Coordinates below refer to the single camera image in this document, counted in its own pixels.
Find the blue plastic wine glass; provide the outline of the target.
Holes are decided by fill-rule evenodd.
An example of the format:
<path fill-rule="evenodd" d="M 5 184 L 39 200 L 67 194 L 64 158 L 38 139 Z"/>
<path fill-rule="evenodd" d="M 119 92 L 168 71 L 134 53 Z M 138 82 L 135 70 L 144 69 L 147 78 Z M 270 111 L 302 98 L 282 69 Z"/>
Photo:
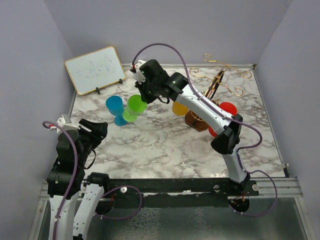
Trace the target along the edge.
<path fill-rule="evenodd" d="M 118 127 L 122 127 L 127 124 L 127 121 L 123 118 L 124 104 L 120 96 L 118 95 L 110 96 L 106 100 L 105 105 L 108 111 L 110 112 L 110 114 L 114 116 L 114 123 Z"/>

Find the red plastic wine glass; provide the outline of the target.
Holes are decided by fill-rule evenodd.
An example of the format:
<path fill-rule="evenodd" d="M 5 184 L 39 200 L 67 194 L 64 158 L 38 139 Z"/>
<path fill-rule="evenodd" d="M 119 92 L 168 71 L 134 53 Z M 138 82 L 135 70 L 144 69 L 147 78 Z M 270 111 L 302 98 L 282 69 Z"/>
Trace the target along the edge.
<path fill-rule="evenodd" d="M 222 102 L 219 104 L 219 107 L 233 116 L 235 116 L 238 113 L 236 106 L 230 102 Z M 217 136 L 216 132 L 210 126 L 208 127 L 208 132 L 212 137 Z"/>

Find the yellow plastic wine glass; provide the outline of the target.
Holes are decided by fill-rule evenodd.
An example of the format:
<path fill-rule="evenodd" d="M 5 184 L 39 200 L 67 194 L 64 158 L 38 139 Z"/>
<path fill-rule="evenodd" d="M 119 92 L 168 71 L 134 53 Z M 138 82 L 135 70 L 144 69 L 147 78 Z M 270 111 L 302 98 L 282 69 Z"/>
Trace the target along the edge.
<path fill-rule="evenodd" d="M 173 102 L 171 110 L 177 116 L 185 116 L 189 111 L 186 106 L 177 101 Z"/>

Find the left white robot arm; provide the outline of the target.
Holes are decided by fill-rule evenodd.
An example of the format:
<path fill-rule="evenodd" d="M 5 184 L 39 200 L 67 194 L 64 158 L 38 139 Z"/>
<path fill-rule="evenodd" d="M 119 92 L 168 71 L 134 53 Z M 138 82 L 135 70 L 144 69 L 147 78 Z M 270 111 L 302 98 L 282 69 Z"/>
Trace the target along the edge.
<path fill-rule="evenodd" d="M 60 117 L 43 126 L 57 132 L 57 158 L 47 176 L 50 203 L 50 240 L 85 240 L 101 198 L 111 190 L 106 173 L 85 176 L 90 153 L 108 134 L 106 122 L 79 121 L 79 126 Z"/>

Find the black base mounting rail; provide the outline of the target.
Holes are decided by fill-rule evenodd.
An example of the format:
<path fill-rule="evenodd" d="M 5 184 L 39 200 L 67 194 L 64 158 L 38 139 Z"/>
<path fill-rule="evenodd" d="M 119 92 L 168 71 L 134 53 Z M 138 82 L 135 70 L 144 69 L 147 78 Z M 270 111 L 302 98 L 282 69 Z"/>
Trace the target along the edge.
<path fill-rule="evenodd" d="M 228 198 L 258 196 L 257 183 L 250 180 L 244 191 L 231 186 L 228 178 L 109 178 L 94 173 L 86 185 L 105 187 L 106 196 L 100 201 L 116 209 L 227 207 Z"/>

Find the aluminium frame rail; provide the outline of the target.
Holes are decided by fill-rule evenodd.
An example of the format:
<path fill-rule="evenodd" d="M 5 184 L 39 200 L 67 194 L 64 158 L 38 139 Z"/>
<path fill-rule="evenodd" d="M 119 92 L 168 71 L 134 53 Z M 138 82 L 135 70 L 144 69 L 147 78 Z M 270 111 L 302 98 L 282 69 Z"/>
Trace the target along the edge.
<path fill-rule="evenodd" d="M 299 180 L 296 177 L 273 177 L 272 180 L 275 183 L 275 187 L 267 177 L 257 177 L 253 178 L 253 180 L 258 187 L 258 195 L 249 196 L 249 193 L 246 193 L 244 195 L 245 199 L 272 199 L 275 197 L 275 187 L 278 198 L 302 198 L 304 196 Z M 38 197 L 39 201 L 49 200 L 47 191 L 48 184 L 44 180 Z"/>

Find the small framed whiteboard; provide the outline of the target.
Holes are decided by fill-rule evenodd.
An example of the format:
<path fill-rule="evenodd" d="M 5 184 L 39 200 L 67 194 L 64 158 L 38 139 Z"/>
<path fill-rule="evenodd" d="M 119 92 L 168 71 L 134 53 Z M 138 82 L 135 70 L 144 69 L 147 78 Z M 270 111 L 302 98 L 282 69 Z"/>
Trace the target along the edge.
<path fill-rule="evenodd" d="M 64 66 L 75 91 L 80 96 L 119 83 L 126 78 L 113 46 L 68 59 Z"/>

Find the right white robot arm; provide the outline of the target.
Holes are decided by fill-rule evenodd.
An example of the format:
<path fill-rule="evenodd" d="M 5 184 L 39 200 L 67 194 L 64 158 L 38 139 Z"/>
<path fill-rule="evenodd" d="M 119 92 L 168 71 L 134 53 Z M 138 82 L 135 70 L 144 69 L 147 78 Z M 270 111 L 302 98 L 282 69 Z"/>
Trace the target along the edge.
<path fill-rule="evenodd" d="M 172 100 L 187 107 L 214 130 L 217 136 L 212 140 L 211 147 L 224 159 L 230 191 L 236 196 L 246 192 L 250 175 L 243 170 L 236 155 L 242 116 L 233 116 L 221 109 L 194 89 L 181 73 L 169 75 L 155 59 L 139 61 L 132 66 L 131 71 L 137 77 L 135 87 L 138 88 L 143 102 L 150 104 L 159 97 Z"/>

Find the green plastic wine glass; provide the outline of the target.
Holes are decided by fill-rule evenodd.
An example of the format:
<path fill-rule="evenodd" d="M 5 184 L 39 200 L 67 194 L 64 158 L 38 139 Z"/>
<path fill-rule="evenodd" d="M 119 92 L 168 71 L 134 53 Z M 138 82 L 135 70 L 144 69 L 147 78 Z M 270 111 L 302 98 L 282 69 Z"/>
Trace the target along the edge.
<path fill-rule="evenodd" d="M 132 95 L 128 101 L 126 108 L 122 113 L 122 117 L 126 122 L 134 122 L 147 108 L 147 103 L 142 101 L 139 94 Z"/>

